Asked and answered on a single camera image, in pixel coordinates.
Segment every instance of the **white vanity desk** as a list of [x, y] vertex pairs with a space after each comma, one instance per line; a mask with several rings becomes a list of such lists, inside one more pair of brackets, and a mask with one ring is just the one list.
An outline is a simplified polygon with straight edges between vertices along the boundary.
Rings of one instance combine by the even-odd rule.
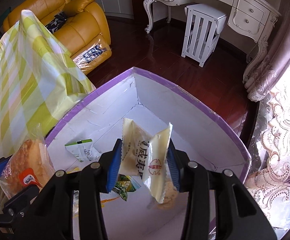
[[[144, 8], [149, 18], [149, 24], [145, 31], [149, 33], [153, 27], [153, 15], [150, 9], [152, 2], [160, 1], [168, 5], [168, 20], [171, 20], [171, 6], [190, 3], [193, 0], [144, 0]], [[245, 69], [243, 79], [247, 79], [249, 71], [261, 62], [267, 54], [268, 38], [281, 14], [265, 0], [220, 0], [232, 6], [228, 19], [228, 25], [237, 33], [252, 38], [258, 44], [258, 52], [253, 60], [250, 60]]]

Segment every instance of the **sofa backrest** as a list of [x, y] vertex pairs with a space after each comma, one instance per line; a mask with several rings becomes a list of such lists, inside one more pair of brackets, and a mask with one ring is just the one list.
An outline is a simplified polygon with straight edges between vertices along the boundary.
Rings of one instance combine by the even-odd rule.
[[66, 3], [70, 0], [26, 0], [17, 6], [4, 20], [4, 31], [8, 31], [20, 19], [20, 13], [24, 9], [31, 10], [35, 16], [43, 23], [48, 24], [54, 19]]

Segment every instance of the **dark wooden floor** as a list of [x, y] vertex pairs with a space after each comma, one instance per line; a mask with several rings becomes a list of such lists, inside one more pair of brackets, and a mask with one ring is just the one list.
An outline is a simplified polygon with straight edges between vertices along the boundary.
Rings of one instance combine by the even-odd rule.
[[246, 63], [217, 46], [201, 68], [181, 57], [184, 30], [170, 25], [150, 34], [142, 27], [109, 20], [112, 56], [88, 78], [101, 86], [132, 66], [156, 73], [187, 90], [218, 113], [246, 144], [253, 129], [256, 103], [242, 83]]

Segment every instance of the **checkered tablecloth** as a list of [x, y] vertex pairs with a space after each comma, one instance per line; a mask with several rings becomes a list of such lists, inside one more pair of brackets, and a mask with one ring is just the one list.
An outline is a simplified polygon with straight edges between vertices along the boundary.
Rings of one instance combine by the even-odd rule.
[[95, 89], [68, 50], [29, 10], [0, 40], [0, 158], [37, 123], [43, 133]]

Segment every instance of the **white box with purple trim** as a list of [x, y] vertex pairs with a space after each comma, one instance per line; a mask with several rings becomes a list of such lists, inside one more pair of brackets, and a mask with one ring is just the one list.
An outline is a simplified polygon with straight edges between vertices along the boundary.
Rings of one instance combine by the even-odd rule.
[[[178, 85], [146, 70], [130, 68], [102, 85], [72, 108], [46, 138], [55, 170], [83, 168], [65, 144], [92, 139], [100, 153], [111, 151], [122, 136], [124, 117], [150, 134], [173, 124], [175, 148], [206, 169], [231, 169], [244, 181], [251, 157], [239, 137], [215, 112]], [[179, 240], [184, 223], [187, 193], [179, 194], [175, 207], [160, 210], [153, 205], [145, 186], [128, 193], [128, 200], [110, 201], [103, 208], [109, 239]], [[215, 227], [215, 204], [211, 198], [211, 229]]]

